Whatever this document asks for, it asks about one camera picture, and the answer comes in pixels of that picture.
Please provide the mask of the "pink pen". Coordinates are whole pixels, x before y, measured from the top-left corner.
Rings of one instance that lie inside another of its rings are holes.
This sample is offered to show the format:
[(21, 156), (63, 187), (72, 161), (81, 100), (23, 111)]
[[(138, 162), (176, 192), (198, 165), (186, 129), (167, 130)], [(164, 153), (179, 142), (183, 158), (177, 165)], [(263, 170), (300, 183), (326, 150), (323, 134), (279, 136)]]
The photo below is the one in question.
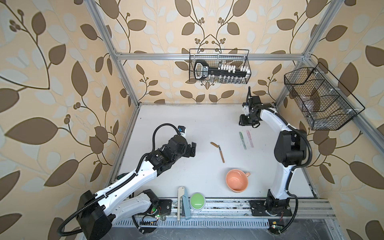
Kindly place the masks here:
[(248, 139), (249, 139), (249, 142), (250, 142), (250, 145), (251, 145), (251, 148), (254, 148), (254, 144), (253, 144), (253, 141), (252, 141), (252, 136), (251, 136), (251, 133), (249, 130), (246, 131), (247, 132), (247, 136), (248, 136)]

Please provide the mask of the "green pen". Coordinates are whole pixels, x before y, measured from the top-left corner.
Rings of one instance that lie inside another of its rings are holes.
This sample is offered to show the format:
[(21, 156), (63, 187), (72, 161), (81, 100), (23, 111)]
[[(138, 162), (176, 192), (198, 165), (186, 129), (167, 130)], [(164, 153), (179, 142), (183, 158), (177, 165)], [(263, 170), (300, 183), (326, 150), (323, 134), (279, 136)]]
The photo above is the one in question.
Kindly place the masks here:
[(244, 140), (243, 133), (239, 132), (239, 135), (240, 135), (240, 138), (241, 138), (242, 145), (243, 145), (244, 149), (247, 150), (247, 146), (246, 146), (246, 143), (245, 143), (245, 140)]

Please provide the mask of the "orange pen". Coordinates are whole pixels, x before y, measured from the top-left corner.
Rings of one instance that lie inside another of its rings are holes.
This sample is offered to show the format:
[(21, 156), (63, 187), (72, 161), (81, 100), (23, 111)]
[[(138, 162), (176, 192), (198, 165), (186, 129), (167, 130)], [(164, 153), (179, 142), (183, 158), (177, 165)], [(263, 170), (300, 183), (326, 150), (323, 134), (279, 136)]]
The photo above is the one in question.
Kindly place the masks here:
[(221, 147), (218, 146), (218, 149), (219, 149), (219, 152), (220, 152), (220, 156), (221, 156), (222, 162), (225, 163), (225, 159), (224, 159), (224, 155), (223, 155)]

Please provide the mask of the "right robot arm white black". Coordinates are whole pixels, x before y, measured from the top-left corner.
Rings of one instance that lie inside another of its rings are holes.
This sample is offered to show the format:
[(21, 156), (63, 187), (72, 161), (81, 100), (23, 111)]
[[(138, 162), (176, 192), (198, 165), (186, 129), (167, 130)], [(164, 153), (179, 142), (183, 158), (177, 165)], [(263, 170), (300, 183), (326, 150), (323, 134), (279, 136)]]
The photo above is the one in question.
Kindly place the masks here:
[(290, 125), (270, 104), (263, 104), (260, 97), (253, 96), (248, 89), (246, 101), (242, 104), (240, 126), (258, 128), (265, 122), (277, 134), (274, 156), (278, 167), (272, 187), (268, 190), (265, 203), (255, 206), (270, 216), (287, 210), (291, 198), (297, 196), (289, 192), (289, 186), (296, 169), (309, 165), (313, 151), (306, 132)]

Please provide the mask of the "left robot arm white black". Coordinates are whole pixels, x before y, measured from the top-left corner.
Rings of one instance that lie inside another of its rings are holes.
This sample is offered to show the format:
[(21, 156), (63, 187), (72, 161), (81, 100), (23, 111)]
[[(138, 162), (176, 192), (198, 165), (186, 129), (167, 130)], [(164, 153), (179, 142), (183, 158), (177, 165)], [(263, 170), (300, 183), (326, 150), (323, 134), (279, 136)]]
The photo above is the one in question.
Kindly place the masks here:
[(92, 193), (87, 191), (80, 197), (77, 210), (61, 223), (57, 229), (59, 237), (83, 233), (88, 240), (100, 240), (113, 224), (125, 217), (145, 213), (158, 205), (159, 199), (150, 189), (138, 196), (129, 196), (141, 186), (169, 170), (180, 158), (196, 155), (196, 143), (188, 143), (184, 126), (176, 131), (167, 144), (152, 148), (139, 160), (137, 167), (108, 187)]

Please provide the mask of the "beige blue flat tool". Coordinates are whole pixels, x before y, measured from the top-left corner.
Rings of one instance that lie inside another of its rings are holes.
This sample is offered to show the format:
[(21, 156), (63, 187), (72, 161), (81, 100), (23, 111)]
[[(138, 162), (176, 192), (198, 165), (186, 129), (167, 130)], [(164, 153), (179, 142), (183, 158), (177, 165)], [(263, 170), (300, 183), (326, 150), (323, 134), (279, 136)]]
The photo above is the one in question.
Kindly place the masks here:
[(189, 195), (185, 187), (178, 188), (178, 206), (177, 206), (178, 222), (181, 220), (182, 213), (184, 213), (186, 220), (189, 220), (191, 218), (191, 207), (190, 207)]

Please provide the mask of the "green round button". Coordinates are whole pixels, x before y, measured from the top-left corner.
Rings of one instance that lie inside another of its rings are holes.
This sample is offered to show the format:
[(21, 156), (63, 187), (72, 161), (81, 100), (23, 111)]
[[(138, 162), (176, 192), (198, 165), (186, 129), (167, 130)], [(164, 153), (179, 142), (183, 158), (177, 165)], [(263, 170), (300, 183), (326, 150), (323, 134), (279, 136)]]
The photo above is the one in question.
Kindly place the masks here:
[(194, 193), (190, 197), (190, 206), (195, 211), (201, 211), (206, 204), (206, 199), (201, 193)]

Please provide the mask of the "black white remote tool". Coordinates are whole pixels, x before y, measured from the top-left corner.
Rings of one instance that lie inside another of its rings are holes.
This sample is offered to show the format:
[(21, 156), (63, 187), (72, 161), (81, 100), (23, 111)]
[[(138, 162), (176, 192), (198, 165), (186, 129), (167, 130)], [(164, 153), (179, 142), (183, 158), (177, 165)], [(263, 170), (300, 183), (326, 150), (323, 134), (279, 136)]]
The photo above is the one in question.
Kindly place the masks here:
[(192, 73), (196, 80), (236, 80), (246, 81), (251, 76), (251, 70), (248, 66), (237, 67), (235, 65), (208, 64), (204, 60), (197, 60), (192, 68)]

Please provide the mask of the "peach ceramic mug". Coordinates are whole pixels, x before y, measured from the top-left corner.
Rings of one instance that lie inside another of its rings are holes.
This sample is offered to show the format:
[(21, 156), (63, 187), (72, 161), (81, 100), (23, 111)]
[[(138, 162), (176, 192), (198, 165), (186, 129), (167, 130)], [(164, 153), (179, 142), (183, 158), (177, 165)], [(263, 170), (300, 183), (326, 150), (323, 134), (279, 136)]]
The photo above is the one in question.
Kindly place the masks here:
[(248, 177), (251, 173), (244, 173), (238, 169), (230, 170), (226, 175), (226, 184), (230, 190), (235, 193), (241, 193), (248, 187)]

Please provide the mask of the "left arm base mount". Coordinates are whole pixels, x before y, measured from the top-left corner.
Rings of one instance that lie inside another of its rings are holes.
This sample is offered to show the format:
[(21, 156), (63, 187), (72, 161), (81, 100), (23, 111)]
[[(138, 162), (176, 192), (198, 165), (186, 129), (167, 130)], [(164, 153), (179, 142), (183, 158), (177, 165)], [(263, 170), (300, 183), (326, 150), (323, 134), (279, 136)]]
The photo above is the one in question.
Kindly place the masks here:
[(172, 203), (171, 199), (160, 199), (156, 203), (151, 204), (142, 215), (152, 217), (168, 216), (172, 211)]

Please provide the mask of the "green handled screwdriver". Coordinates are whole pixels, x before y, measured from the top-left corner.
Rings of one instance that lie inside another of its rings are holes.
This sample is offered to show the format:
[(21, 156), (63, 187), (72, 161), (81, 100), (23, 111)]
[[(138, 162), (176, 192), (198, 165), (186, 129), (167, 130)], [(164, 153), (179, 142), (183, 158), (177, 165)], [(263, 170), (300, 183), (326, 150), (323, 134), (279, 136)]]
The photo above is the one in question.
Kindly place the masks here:
[(118, 176), (116, 177), (116, 180), (120, 180), (120, 179), (123, 178), (125, 175), (127, 175), (127, 173), (118, 175)]

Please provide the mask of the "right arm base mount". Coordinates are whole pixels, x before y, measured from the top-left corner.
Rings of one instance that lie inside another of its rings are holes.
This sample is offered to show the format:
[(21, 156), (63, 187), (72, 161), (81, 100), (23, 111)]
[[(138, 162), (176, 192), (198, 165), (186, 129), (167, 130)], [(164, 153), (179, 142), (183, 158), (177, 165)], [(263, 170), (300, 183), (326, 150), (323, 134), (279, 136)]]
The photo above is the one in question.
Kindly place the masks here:
[(289, 201), (289, 199), (251, 200), (249, 203), (254, 217), (291, 217), (293, 213)]

